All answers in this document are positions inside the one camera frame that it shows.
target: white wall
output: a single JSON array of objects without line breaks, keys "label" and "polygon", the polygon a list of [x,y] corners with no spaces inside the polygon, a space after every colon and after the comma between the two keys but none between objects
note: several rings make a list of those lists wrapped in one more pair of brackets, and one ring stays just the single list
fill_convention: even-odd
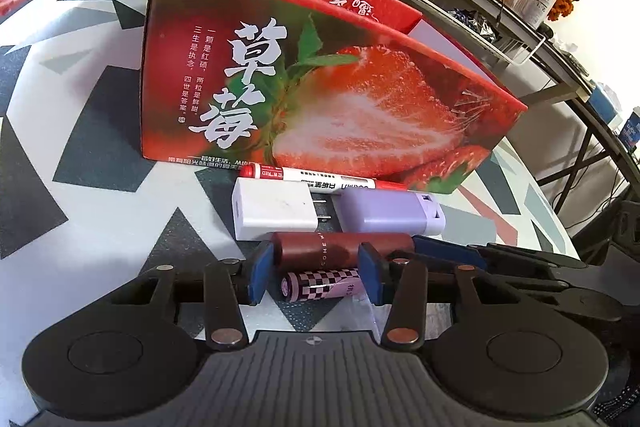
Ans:
[{"label": "white wall", "polygon": [[[592,78],[609,84],[617,92],[626,119],[632,108],[640,105],[640,75],[636,65],[640,55],[638,2],[580,0],[569,17],[548,24],[562,40],[578,45],[575,56]],[[540,89],[548,81],[531,64],[521,68],[510,66],[502,79],[516,96]],[[532,108],[514,127],[509,138],[539,179],[573,163],[584,131],[572,111],[559,103]],[[590,153],[599,150],[593,141]],[[615,174],[616,168],[611,162],[591,166],[559,214],[566,227],[588,217],[609,198]],[[543,187],[550,201],[562,189],[565,180]],[[570,233],[580,228],[575,227]]]}]

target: lavender case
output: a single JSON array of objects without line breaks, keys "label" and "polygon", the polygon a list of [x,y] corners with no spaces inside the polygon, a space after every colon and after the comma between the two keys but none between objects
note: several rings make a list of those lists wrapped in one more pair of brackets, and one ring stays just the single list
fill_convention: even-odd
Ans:
[{"label": "lavender case", "polygon": [[446,225],[432,194],[347,187],[334,198],[343,232],[404,232],[438,235]]}]

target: red marker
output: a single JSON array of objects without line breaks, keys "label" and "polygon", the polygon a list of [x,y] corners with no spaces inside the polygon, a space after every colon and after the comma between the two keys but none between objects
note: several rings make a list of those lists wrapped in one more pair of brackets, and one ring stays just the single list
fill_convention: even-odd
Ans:
[{"label": "red marker", "polygon": [[240,168],[242,178],[257,180],[284,180],[291,182],[305,182],[311,192],[321,194],[335,194],[346,187],[386,188],[386,190],[407,190],[406,185],[394,182],[374,180],[372,178],[356,178],[355,176],[340,176],[328,172],[302,171],[289,167],[272,167],[259,163],[249,163]]}]

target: silver rivet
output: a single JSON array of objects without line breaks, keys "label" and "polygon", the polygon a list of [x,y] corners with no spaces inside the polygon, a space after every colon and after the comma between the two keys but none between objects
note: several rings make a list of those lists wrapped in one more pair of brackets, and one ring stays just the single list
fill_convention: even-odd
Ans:
[{"label": "silver rivet", "polygon": [[395,344],[413,344],[418,340],[418,333],[410,328],[395,328],[386,337]]},{"label": "silver rivet", "polygon": [[242,340],[242,333],[234,328],[220,328],[211,333],[211,340],[222,346],[233,346]]}]

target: red cardboard box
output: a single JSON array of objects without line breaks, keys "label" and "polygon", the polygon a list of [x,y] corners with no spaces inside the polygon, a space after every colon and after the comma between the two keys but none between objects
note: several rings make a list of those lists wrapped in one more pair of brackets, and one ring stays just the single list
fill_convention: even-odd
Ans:
[{"label": "red cardboard box", "polygon": [[398,0],[148,0],[146,158],[450,192],[526,109]]}]

